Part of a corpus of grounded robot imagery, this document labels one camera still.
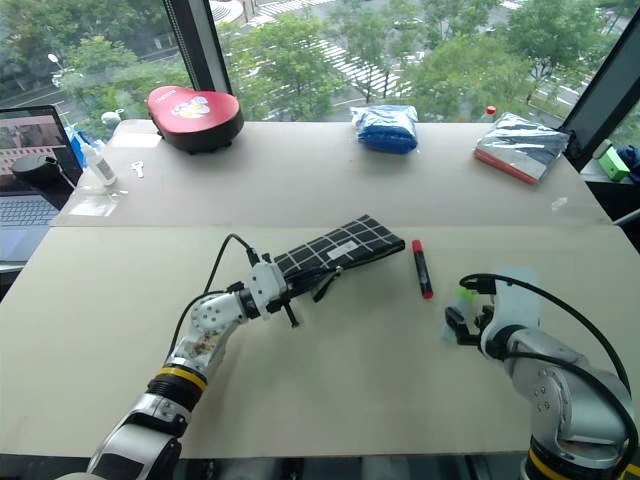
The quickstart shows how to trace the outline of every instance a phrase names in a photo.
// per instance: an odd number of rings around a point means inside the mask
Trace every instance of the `laptop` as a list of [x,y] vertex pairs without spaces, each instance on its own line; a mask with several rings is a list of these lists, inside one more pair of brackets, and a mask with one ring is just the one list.
[[11,173],[13,163],[29,153],[55,158],[74,183],[82,174],[54,107],[0,110],[0,261],[29,260],[58,214]]

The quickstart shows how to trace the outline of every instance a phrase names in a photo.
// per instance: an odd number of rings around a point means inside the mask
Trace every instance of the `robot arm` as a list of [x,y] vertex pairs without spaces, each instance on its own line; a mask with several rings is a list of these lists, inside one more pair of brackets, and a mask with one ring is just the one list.
[[187,333],[93,455],[88,473],[108,480],[170,477],[180,456],[178,439],[222,361],[229,337],[240,323],[268,318],[288,302],[287,283],[274,263],[256,263],[248,287],[237,287],[194,305]]
[[[507,274],[536,283],[529,269]],[[475,320],[480,334],[469,333],[461,308],[448,307],[445,317],[457,342],[476,345],[487,358],[503,363],[516,390],[531,403],[531,448],[522,478],[606,478],[630,435],[620,413],[593,382],[548,361],[518,355],[542,355],[578,367],[604,385],[633,417],[625,384],[540,330],[539,299],[530,291],[504,281],[493,282],[490,291],[478,290],[494,295],[493,305],[485,305]]]

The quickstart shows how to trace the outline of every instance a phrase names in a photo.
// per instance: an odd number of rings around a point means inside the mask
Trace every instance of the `red marker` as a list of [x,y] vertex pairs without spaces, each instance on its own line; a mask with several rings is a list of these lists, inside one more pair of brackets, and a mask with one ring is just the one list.
[[422,243],[420,240],[414,240],[411,242],[411,249],[413,250],[413,258],[416,261],[420,291],[422,292],[422,296],[428,300],[433,298],[433,287],[431,286],[431,280],[429,279],[427,262],[424,259],[424,252],[422,251]]

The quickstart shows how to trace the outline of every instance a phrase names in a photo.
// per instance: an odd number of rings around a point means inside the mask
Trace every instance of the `black and white grid pouch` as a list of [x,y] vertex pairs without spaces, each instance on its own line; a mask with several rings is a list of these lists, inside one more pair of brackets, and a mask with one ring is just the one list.
[[278,255],[274,261],[290,285],[291,296],[313,291],[322,299],[344,270],[375,262],[404,250],[405,243],[369,215]]

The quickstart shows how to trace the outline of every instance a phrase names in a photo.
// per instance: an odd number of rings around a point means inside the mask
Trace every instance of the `laptop keyboard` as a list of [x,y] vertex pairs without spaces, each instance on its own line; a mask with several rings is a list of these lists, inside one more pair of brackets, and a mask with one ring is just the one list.
[[3,198],[0,202],[0,226],[49,225],[58,214],[44,198]]

